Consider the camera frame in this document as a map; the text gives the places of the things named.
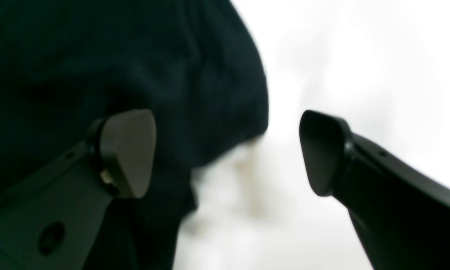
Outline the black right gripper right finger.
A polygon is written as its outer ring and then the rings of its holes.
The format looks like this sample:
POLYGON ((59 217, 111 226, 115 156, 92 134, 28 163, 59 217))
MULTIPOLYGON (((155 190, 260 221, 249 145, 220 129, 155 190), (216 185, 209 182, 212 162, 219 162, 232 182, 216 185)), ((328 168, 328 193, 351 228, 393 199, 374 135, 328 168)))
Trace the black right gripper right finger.
POLYGON ((307 110, 299 139, 311 189, 346 207, 375 270, 450 270, 450 189, 350 130, 307 110))

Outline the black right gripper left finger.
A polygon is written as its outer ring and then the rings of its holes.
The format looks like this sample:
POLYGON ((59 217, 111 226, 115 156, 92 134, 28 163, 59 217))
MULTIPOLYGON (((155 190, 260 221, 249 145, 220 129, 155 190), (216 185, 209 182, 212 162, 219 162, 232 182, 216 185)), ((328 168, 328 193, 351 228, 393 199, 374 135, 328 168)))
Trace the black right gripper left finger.
POLYGON ((0 192, 0 270, 81 270, 110 203, 150 185, 153 113, 95 121, 85 140, 0 192))

